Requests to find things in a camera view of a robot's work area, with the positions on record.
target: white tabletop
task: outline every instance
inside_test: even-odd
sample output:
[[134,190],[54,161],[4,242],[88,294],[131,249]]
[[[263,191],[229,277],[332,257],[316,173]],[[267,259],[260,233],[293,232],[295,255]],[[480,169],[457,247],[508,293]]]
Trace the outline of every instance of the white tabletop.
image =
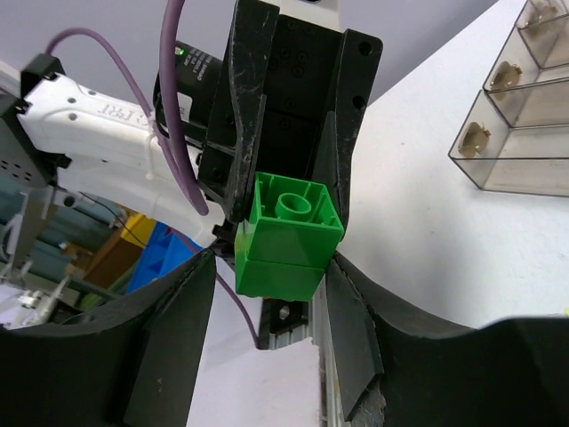
[[370,106],[353,157],[341,252],[468,326],[569,307],[569,199],[480,191],[447,156],[524,2],[500,0]]

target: yellow object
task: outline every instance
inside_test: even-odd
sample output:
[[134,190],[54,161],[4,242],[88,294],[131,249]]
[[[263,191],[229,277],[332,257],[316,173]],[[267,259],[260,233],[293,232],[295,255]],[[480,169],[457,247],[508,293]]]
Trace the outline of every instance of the yellow object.
[[126,228],[128,230],[123,229],[121,231],[121,238],[136,246],[144,247],[141,242],[145,245],[148,243],[148,239],[150,238],[150,234],[152,233],[152,229],[154,229],[155,225],[156,221],[147,218],[142,213],[137,213],[130,216],[126,221]]

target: black cylinder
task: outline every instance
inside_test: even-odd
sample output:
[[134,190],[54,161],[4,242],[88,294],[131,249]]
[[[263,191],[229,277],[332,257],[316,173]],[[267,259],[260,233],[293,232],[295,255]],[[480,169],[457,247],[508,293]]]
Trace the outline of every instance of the black cylinder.
[[[182,42],[176,42],[174,55],[184,135],[189,143],[202,148],[223,63],[209,53]],[[159,76],[156,78],[153,99],[156,120],[161,125],[163,133],[167,135]]]

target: wall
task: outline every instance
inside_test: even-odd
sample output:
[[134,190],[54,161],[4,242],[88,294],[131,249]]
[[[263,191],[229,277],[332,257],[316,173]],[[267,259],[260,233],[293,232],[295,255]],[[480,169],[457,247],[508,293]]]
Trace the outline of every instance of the wall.
[[[467,26],[495,0],[343,0],[341,25],[385,44],[373,91],[377,97]],[[74,26],[98,30],[123,55],[149,97],[156,78],[165,0],[0,0],[0,60],[24,66],[51,36]],[[179,39],[222,57],[234,0],[188,0]],[[78,37],[58,49],[70,76],[103,93],[133,101],[111,60]]]

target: green lego brick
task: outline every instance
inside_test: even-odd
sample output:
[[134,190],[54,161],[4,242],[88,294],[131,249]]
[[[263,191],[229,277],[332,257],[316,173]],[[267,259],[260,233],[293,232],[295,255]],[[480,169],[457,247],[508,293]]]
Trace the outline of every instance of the green lego brick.
[[245,234],[248,260],[325,269],[344,228],[325,185],[257,173]]
[[325,274],[325,269],[252,261],[244,251],[237,249],[235,266],[238,294],[285,301],[312,300]]

